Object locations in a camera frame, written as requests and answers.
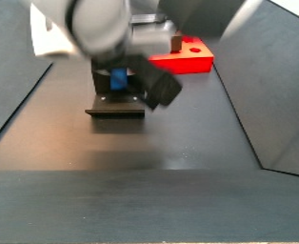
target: white robot part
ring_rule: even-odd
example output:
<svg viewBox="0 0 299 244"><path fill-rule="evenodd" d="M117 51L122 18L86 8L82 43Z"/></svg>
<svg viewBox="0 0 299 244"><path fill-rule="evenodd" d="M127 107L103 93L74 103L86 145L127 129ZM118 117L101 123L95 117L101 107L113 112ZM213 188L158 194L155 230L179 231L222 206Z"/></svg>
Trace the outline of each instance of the white robot part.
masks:
<svg viewBox="0 0 299 244"><path fill-rule="evenodd" d="M284 9L299 15L299 0L272 0L278 4Z"/></svg>
<svg viewBox="0 0 299 244"><path fill-rule="evenodd" d="M33 0L31 33L35 56L79 57L66 27L67 0ZM149 1L157 6L157 0ZM131 9L127 0L81 0L74 9L71 25L82 50L90 56L105 55L122 47L125 52L145 56L170 51L175 32L171 22L131 27ZM53 21L45 26L45 18Z"/></svg>

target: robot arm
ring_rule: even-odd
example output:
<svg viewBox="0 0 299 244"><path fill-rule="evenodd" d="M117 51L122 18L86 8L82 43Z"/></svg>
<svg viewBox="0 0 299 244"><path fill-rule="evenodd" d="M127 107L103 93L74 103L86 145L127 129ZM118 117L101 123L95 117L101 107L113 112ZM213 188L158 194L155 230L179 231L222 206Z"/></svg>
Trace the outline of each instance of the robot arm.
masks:
<svg viewBox="0 0 299 244"><path fill-rule="evenodd" d="M219 37L242 1L141 0L133 2L133 8L130 0L33 0L33 4L57 25L73 49L91 58L98 69L134 71L146 91L143 102L154 109L158 104L167 106L181 90L175 78L146 59L170 52L173 22L185 34ZM142 6L165 12L173 22L155 15L131 17L131 11ZM222 14L221 25L217 18Z"/></svg>

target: red block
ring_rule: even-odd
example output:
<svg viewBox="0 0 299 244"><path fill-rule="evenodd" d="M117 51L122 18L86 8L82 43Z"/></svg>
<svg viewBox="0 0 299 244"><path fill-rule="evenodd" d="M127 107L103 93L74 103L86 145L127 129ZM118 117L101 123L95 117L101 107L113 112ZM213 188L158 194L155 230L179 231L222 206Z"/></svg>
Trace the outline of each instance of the red block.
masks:
<svg viewBox="0 0 299 244"><path fill-rule="evenodd" d="M177 53L154 55L149 61L173 74L210 72L213 53L197 37L182 37L182 48Z"/></svg>

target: blue component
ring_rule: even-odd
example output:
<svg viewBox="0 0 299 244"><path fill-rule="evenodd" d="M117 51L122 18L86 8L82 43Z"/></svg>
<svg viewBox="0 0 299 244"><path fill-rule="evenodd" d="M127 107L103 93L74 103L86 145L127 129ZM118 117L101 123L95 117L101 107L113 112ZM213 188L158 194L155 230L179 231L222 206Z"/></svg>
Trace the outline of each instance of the blue component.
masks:
<svg viewBox="0 0 299 244"><path fill-rule="evenodd" d="M126 89L126 69L113 69L110 76L110 90L118 91Z"/></svg>

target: gray surface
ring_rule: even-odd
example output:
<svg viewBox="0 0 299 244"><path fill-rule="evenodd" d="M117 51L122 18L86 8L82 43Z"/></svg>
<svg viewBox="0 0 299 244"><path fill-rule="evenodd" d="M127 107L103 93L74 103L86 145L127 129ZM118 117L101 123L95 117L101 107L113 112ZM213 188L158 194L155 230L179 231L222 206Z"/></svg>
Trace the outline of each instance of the gray surface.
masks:
<svg viewBox="0 0 299 244"><path fill-rule="evenodd" d="M130 0L131 14L151 14L157 11L157 6L150 1Z"/></svg>
<svg viewBox="0 0 299 244"><path fill-rule="evenodd" d="M299 241L299 178L264 171L0 173L0 243Z"/></svg>
<svg viewBox="0 0 299 244"><path fill-rule="evenodd" d="M27 10L0 1L0 130L49 64L34 58Z"/></svg>
<svg viewBox="0 0 299 244"><path fill-rule="evenodd" d="M243 0L161 0L158 7L183 34L219 38Z"/></svg>
<svg viewBox="0 0 299 244"><path fill-rule="evenodd" d="M231 28L215 67L233 107L262 167L299 174L299 17L262 1Z"/></svg>
<svg viewBox="0 0 299 244"><path fill-rule="evenodd" d="M299 241L299 178L261 171L215 73L145 120L93 120L55 64L0 137L0 243Z"/></svg>
<svg viewBox="0 0 299 244"><path fill-rule="evenodd" d="M166 110L93 120L90 64L55 64L0 139L0 170L257 169L215 73L178 78Z"/></svg>

